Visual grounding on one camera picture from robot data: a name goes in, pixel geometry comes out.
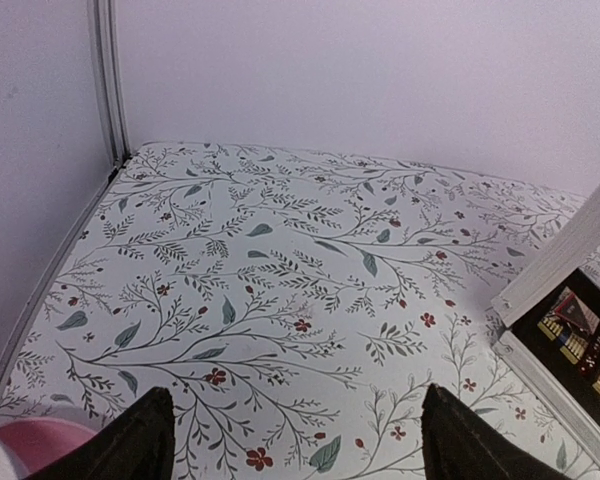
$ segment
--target small red flower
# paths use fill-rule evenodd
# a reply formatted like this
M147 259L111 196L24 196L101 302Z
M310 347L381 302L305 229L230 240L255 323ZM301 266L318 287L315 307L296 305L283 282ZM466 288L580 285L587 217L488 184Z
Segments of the small red flower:
M476 382L472 382L470 378L465 378L462 388L464 388L465 390L469 390L470 392L473 392L476 389L476 386L477 386Z
M303 332L303 333L306 333L307 330L309 330L311 328L311 324L309 322L305 322L302 319L300 319L296 323L294 323L293 326L296 327L296 332Z
M431 325L436 324L436 318L430 313L423 313L420 315L420 320L424 322L424 326L427 328L431 328Z
M227 372L225 372L224 370L218 370L217 368L214 367L213 370L211 370L211 373L207 373L204 376L204 379L209 383L213 383L217 387L221 383L224 383L227 381L226 377L227 377Z
M403 432L400 425L396 425L393 432L391 432L391 436L396 440L401 441L403 437L407 436L407 432Z
M158 292L158 295L162 295L163 297L165 297L168 295L170 289L171 289L171 285L167 284L167 285L160 285L156 291Z
M258 450L249 450L247 452L247 465L250 467L255 467L258 472L261 472L262 469L267 467L273 467L273 459L271 457L267 457L267 451L258 447Z

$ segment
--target floral tablecloth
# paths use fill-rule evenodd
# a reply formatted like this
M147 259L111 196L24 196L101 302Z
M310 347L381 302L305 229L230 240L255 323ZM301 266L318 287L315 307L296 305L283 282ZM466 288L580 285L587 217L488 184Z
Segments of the floral tablecloth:
M51 285L0 424L99 427L162 385L176 476L412 478L435 381L554 468L598 478L490 350L490 299L581 202L406 161L147 145ZM585 271L600 284L600 249Z

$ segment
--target pink bowl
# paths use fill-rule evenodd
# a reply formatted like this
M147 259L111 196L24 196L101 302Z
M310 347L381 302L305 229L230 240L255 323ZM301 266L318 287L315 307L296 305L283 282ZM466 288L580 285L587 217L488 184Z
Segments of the pink bowl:
M68 420L31 417L0 426L0 442L35 473L89 441L93 430Z

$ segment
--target open box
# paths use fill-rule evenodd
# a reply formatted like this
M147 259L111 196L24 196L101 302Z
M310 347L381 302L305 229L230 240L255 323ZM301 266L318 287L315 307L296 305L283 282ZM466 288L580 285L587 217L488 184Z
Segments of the open box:
M493 349L600 467L600 289L578 270L599 245L600 186L492 303Z

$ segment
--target wall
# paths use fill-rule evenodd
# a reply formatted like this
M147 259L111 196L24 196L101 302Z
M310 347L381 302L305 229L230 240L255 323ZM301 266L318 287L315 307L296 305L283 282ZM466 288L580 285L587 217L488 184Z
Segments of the wall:
M0 0L0 354L109 165L87 5Z
M600 1L120 0L134 146L399 156L588 193Z

